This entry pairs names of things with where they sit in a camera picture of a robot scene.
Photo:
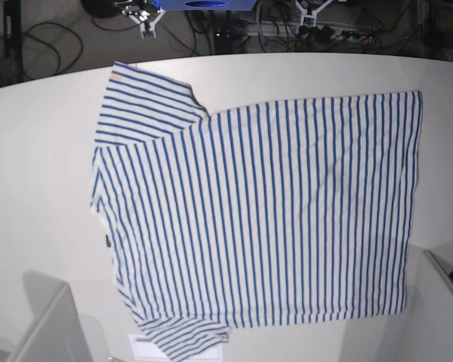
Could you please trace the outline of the blue white striped T-shirt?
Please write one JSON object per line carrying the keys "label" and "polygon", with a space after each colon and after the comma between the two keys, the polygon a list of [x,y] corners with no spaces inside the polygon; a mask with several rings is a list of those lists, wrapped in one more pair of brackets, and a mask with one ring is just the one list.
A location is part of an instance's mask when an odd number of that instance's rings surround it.
{"label": "blue white striped T-shirt", "polygon": [[115,63],[91,210],[146,338],[182,361],[232,328],[402,312],[422,115],[419,90],[209,113]]}

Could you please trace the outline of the white power strip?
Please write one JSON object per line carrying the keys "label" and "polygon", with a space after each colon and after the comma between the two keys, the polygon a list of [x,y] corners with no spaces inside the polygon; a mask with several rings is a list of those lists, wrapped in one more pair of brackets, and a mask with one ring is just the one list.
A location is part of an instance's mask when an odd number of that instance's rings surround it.
{"label": "white power strip", "polygon": [[[293,39],[299,34],[300,26],[294,23],[286,25],[279,20],[262,22],[260,26],[256,23],[247,23],[243,26],[242,33],[247,36],[264,35],[266,39],[289,38]],[[376,31],[366,26],[351,26],[349,24],[321,22],[317,23],[313,29],[315,31],[328,30],[335,39],[349,39],[358,41],[361,38],[370,38],[376,34]]]}

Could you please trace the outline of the blue box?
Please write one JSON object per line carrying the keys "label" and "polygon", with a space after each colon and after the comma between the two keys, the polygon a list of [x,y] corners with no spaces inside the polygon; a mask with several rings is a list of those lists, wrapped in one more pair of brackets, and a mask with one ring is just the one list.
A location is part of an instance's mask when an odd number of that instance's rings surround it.
{"label": "blue box", "polygon": [[257,0],[159,0],[166,11],[250,11]]}

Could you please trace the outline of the white label plate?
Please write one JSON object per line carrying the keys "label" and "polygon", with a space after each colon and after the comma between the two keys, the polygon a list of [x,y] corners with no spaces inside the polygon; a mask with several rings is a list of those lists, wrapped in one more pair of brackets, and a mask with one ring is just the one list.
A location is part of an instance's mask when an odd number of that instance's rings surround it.
{"label": "white label plate", "polygon": [[[136,361],[169,361],[165,353],[160,351],[146,337],[140,335],[129,336],[131,349]],[[200,354],[188,357],[185,361],[190,362],[221,362],[223,361],[223,350],[220,345],[205,349]]]}

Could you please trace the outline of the grey left partition panel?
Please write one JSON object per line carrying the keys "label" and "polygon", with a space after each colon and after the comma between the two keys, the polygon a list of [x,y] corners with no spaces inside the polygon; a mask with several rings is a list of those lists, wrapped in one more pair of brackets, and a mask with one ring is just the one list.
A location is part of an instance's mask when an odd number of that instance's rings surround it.
{"label": "grey left partition panel", "polygon": [[92,361],[68,283],[29,286],[37,292],[29,300],[33,320],[17,345],[0,338],[0,361]]}

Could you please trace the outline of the grey partition panel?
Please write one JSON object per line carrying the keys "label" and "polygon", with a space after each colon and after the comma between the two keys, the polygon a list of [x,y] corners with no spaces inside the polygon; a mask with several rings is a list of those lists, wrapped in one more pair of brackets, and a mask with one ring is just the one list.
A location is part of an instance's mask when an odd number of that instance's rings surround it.
{"label": "grey partition panel", "polygon": [[414,359],[453,361],[453,283],[430,251],[420,260],[416,289],[422,318]]}
{"label": "grey partition panel", "polygon": [[0,338],[0,361],[92,361],[68,283],[29,286],[37,292],[29,300],[33,320],[17,345]]}

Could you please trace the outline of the grey right partition panel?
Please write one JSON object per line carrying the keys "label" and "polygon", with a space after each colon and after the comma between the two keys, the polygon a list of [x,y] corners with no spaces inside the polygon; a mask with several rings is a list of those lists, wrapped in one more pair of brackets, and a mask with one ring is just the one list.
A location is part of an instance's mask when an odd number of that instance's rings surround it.
{"label": "grey right partition panel", "polygon": [[416,289],[422,318],[414,359],[453,361],[453,283],[430,251],[420,260]]}

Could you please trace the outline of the black left floor post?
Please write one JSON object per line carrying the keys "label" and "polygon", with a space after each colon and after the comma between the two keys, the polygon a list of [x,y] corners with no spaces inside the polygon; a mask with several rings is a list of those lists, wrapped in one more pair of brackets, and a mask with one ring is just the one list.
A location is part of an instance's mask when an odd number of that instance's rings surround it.
{"label": "black left floor post", "polygon": [[5,57],[11,59],[17,81],[24,81],[21,0],[3,1]]}

